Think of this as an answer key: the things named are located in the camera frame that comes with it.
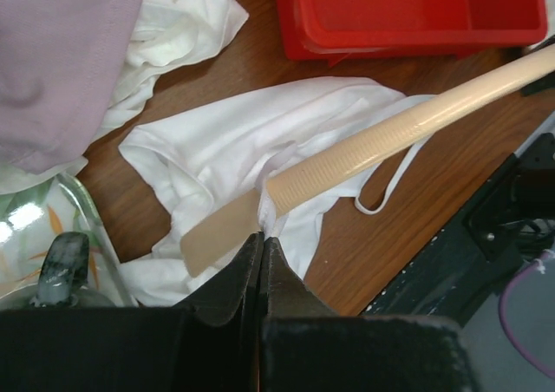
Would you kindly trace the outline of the wooden hanger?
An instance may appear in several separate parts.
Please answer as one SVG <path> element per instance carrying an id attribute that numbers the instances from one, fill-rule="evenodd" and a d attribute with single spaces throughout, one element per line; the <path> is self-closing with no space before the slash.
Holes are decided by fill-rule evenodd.
<path id="1" fill-rule="evenodd" d="M 549 45 L 264 178 L 181 238 L 180 249 L 188 272 L 197 277 L 242 245 L 250 234 L 268 233 L 276 219 L 304 202 L 553 70 L 554 48 Z"/>

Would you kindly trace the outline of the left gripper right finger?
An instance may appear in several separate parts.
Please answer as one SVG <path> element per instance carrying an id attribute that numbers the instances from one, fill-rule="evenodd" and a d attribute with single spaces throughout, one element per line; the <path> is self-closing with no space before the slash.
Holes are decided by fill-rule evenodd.
<path id="1" fill-rule="evenodd" d="M 310 291 L 277 238 L 264 243 L 263 391 L 470 391 L 459 326 L 443 317 L 340 317 Z"/>

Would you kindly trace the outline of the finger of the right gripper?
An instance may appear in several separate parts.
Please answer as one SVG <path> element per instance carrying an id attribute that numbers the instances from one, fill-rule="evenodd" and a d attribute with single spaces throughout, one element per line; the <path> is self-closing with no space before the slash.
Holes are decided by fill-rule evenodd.
<path id="1" fill-rule="evenodd" d="M 538 46 L 532 47 L 528 51 L 524 51 L 523 56 L 531 54 L 531 53 L 535 53 L 535 52 L 540 51 L 544 48 L 547 48 L 547 47 L 549 47 L 553 44 L 554 44 L 554 36 L 549 36 L 547 39 L 545 39 L 543 42 L 541 42 Z M 523 95 L 524 97 L 535 95 L 535 94 L 540 93 L 544 90 L 554 88 L 554 85 L 555 85 L 555 72 L 552 71 L 551 73 L 549 73 L 547 75 L 544 75 L 543 77 L 539 78 L 538 80 L 536 80 L 536 81 L 534 81 L 534 82 L 532 82 L 528 85 L 525 85 L 520 90 L 520 94 Z"/>

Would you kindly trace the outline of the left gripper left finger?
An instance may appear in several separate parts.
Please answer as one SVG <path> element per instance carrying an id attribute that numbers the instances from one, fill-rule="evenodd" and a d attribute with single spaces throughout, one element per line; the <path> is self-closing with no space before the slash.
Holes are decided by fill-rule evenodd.
<path id="1" fill-rule="evenodd" d="M 1 309 L 2 390 L 257 390 L 263 249 L 252 234 L 171 307 Z"/>

